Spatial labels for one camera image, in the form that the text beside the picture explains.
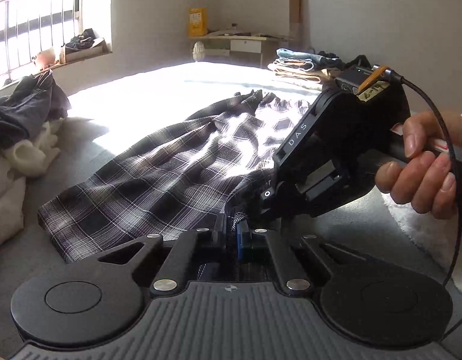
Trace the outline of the person's right hand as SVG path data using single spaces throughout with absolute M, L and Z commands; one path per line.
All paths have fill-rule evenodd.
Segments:
M 409 203 L 419 214 L 432 214 L 436 219 L 450 219 L 456 211 L 457 182 L 451 172 L 451 161 L 446 153 L 438 156 L 425 150 L 432 139 L 442 139 L 439 123 L 430 111 L 408 118 L 403 125 L 406 166 L 389 162 L 376 173 L 375 183 L 393 201 Z

